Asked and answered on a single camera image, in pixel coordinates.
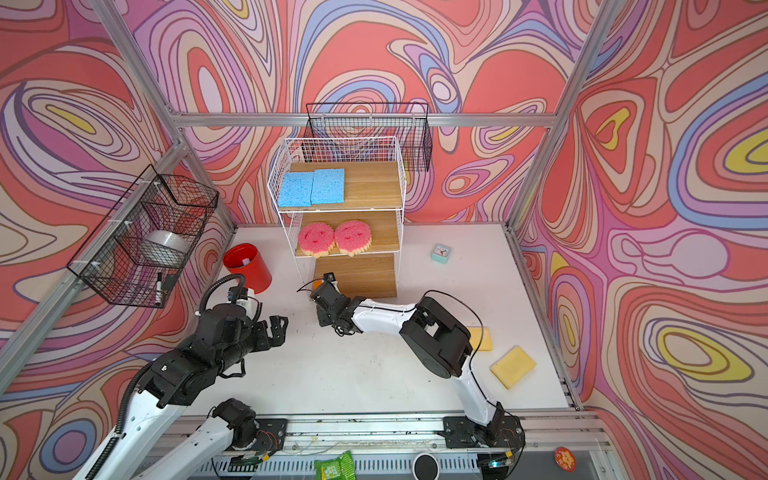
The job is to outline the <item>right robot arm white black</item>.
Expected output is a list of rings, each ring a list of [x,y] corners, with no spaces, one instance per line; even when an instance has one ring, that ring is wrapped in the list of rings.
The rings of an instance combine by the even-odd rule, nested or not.
[[[349,298],[338,290],[334,275],[327,273],[309,296],[320,325],[331,326],[341,337],[382,333],[404,340],[428,371],[452,382],[461,401],[469,432],[460,434],[446,426],[445,436],[491,447],[500,438],[505,409],[486,395],[473,371],[476,350],[470,330],[432,298],[432,293],[428,291],[418,302],[403,305]]]

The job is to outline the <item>blue rectangular sponge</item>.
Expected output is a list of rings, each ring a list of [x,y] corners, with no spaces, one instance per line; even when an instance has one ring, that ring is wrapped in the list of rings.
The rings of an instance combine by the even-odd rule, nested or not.
[[[313,172],[285,174],[278,196],[279,208],[304,208],[312,205]]]
[[[344,191],[344,169],[320,169],[313,173],[312,205],[342,204],[345,201]]]

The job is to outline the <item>pink smiley scrub sponge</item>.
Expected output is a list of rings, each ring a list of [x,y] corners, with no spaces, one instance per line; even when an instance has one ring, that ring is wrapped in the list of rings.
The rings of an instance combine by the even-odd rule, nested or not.
[[[304,226],[298,236],[299,251],[314,258],[330,254],[335,246],[335,230],[323,222],[315,222]]]

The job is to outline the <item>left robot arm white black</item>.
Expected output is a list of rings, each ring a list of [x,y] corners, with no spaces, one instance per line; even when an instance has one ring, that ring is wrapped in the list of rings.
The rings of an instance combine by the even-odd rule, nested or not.
[[[219,379],[242,378],[247,355],[279,347],[289,321],[260,317],[253,299],[200,310],[196,331],[131,379],[112,432],[77,473],[79,479],[186,479],[226,450],[262,458],[284,442],[254,410],[230,398],[212,407],[189,437],[146,470],[139,467],[166,430]]]

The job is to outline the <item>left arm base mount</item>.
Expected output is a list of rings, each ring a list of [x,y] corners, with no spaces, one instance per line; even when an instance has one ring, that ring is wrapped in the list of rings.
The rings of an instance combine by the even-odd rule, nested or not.
[[[230,398],[210,411],[210,416],[226,423],[233,433],[233,443],[225,449],[227,465],[212,460],[218,475],[231,473],[253,473],[263,463],[284,448],[288,419],[280,417],[258,417],[245,403]]]

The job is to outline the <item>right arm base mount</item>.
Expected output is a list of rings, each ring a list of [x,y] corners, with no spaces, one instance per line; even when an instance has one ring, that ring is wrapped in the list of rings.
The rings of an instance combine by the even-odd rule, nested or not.
[[[526,446],[526,434],[518,416],[497,414],[488,425],[482,426],[466,416],[443,418],[437,434],[449,449],[501,449],[501,453],[481,453],[478,466],[482,471],[495,472],[514,469]]]

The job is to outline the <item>yellow pink smiley sponge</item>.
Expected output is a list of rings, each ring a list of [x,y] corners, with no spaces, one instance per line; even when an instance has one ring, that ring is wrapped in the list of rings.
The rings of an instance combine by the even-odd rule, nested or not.
[[[350,257],[364,253],[372,243],[370,226],[361,220],[350,220],[340,224],[334,232],[339,252]]]

